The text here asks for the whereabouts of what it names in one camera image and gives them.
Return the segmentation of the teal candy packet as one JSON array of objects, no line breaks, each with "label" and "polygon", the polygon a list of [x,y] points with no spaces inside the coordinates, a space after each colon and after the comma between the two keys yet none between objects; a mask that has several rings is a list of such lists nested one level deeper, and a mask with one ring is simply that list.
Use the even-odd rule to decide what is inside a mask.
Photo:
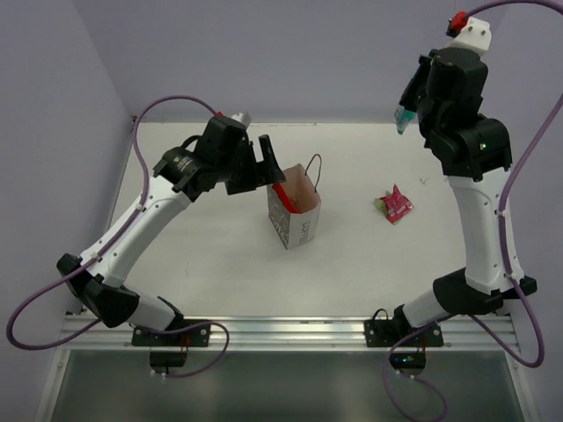
[{"label": "teal candy packet", "polygon": [[397,105],[393,114],[393,119],[397,133],[402,135],[409,124],[415,119],[416,113],[405,109],[402,105]]}]

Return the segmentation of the red snack packet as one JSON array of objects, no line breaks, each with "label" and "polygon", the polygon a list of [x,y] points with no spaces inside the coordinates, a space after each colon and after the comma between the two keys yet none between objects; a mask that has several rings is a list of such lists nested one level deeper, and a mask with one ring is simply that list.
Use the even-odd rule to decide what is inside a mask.
[{"label": "red snack packet", "polygon": [[291,214],[301,214],[298,201],[289,196],[284,189],[282,183],[275,183],[272,185],[274,192],[276,193],[278,199],[280,200],[283,207]]}]

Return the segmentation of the grey paper coffee bag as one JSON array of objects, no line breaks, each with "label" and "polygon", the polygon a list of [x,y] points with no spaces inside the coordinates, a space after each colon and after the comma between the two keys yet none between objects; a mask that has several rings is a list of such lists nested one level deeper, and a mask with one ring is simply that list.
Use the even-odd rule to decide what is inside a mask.
[{"label": "grey paper coffee bag", "polygon": [[296,164],[285,169],[285,181],[267,188],[268,218],[286,250],[306,244],[316,235],[321,170],[322,157],[316,153],[306,167]]}]

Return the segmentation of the pink small snack packet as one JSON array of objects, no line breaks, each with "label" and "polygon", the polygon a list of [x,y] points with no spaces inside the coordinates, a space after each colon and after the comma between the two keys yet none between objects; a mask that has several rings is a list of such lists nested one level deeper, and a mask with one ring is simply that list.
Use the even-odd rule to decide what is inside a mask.
[{"label": "pink small snack packet", "polygon": [[392,190],[387,191],[384,196],[375,198],[375,207],[393,225],[398,224],[413,211],[413,203],[399,190],[397,185],[394,185]]}]

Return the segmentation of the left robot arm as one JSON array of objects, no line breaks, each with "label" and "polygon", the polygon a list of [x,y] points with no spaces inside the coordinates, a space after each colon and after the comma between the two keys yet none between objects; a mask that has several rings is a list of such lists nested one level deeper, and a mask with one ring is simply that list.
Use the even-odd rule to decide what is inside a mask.
[{"label": "left robot arm", "polygon": [[150,331],[179,328],[182,314],[162,297],[137,293],[125,284],[136,261],[177,215],[203,194],[224,184],[229,195],[284,181],[268,135],[259,138],[257,161],[246,127],[223,115],[212,117],[188,144],[166,151],[142,193],[95,244],[57,262],[71,293],[105,326],[124,323]]}]

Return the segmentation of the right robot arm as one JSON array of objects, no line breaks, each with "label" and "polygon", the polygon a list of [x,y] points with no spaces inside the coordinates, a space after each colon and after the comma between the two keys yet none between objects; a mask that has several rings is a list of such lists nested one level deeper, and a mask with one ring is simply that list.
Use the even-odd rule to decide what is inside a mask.
[{"label": "right robot arm", "polygon": [[465,266],[436,279],[425,294],[398,306],[392,322],[409,332],[455,315],[481,316],[537,290],[517,259],[502,190],[510,175],[509,133],[497,119],[479,111],[488,68],[480,56],[461,47],[433,49],[399,101],[419,121],[424,146],[442,166],[457,201],[463,230]]}]

